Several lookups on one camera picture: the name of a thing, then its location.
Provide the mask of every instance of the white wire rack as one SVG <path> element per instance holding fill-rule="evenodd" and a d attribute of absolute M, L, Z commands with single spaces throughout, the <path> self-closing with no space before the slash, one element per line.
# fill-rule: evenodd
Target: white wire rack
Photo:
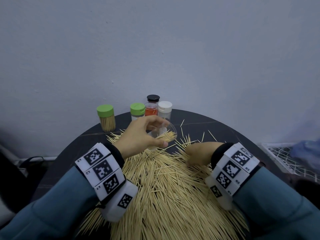
<path fill-rule="evenodd" d="M 275 162 L 284 173 L 297 174 L 320 183 L 320 176 L 316 175 L 290 157 L 290 151 L 295 143 L 262 143 L 261 149 Z"/>

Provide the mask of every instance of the right hand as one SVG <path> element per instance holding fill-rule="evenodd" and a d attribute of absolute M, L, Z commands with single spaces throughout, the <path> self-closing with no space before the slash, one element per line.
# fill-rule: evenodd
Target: right hand
<path fill-rule="evenodd" d="M 222 142 L 203 142 L 194 143 L 186 147 L 185 153 L 190 156 L 186 162 L 188 167 L 193 165 L 208 165 L 214 151 L 224 143 Z"/>

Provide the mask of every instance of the toothpick container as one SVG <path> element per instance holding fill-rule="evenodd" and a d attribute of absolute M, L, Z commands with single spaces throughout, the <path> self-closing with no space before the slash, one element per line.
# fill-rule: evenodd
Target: toothpick container
<path fill-rule="evenodd" d="M 113 131 L 116 128 L 116 119 L 113 106 L 109 104 L 100 105 L 97 108 L 101 128 L 104 132 Z"/>

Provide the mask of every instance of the gray wall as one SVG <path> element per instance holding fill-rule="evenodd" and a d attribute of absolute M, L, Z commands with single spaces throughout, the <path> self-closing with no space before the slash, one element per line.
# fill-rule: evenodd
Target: gray wall
<path fill-rule="evenodd" d="M 0 143 L 56 156 L 152 93 L 254 142 L 317 138 L 319 3 L 0 0 Z"/>

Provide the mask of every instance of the dark marble tabletop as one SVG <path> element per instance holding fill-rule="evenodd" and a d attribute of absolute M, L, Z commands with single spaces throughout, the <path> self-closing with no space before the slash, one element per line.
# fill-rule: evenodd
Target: dark marble tabletop
<path fill-rule="evenodd" d="M 126 129 L 131 122 L 130 113 L 123 113 L 115 117 L 116 130 L 113 133 L 120 133 L 120 129 Z M 178 138 L 182 137 L 180 125 L 183 122 L 182 129 L 183 134 L 190 135 L 191 141 L 202 139 L 203 141 L 214 141 L 208 130 L 219 142 L 240 142 L 246 149 L 248 149 L 255 157 L 266 165 L 276 176 L 287 182 L 285 174 L 274 164 L 274 162 L 253 142 L 247 139 L 245 136 L 230 128 L 229 126 L 216 121 L 212 118 L 192 113 L 184 110 L 173 109 L 171 114 L 171 123 L 177 129 Z M 46 192 L 48 192 L 59 179 L 73 166 L 74 161 L 85 154 L 93 145 L 97 142 L 106 143 L 106 134 L 109 132 L 103 132 L 100 124 L 93 126 L 86 132 L 77 137 L 71 142 L 57 157 L 53 165 L 50 166 L 37 190 L 35 191 L 32 201 L 39 199 Z M 177 149 L 173 146 L 168 149 L 168 152 L 175 152 Z"/>

